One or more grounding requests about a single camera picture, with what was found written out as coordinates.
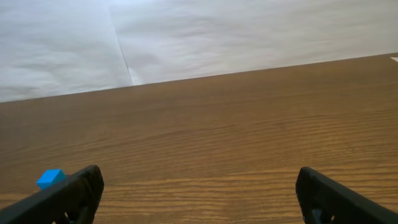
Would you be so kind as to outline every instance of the white paper sheet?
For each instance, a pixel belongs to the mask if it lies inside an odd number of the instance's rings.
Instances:
[[[398,51],[397,0],[108,0],[133,84]]]
[[[131,85],[102,0],[0,2],[0,101]]]

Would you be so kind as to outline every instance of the wood grain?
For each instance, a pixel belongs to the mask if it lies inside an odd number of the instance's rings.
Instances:
[[[310,166],[398,212],[398,54],[0,104],[0,207],[98,164],[95,223],[303,223]]]

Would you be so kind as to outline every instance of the cube top face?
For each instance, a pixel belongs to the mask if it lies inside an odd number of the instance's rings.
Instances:
[[[57,182],[60,182],[65,177],[66,176],[61,169],[49,169],[44,172],[36,184],[40,187],[40,189],[45,189]]]

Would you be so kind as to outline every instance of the black plastic part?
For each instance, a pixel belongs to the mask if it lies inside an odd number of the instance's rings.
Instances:
[[[303,167],[296,194],[306,224],[397,224],[392,212],[321,173]]]
[[[100,168],[88,166],[0,210],[0,224],[91,224],[103,190]]]

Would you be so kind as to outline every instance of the blue block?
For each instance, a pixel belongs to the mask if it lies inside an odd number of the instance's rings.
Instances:
[[[40,189],[46,189],[47,187],[50,187],[51,185],[58,183],[65,178],[66,175],[61,169],[46,170],[36,184],[40,187]]]

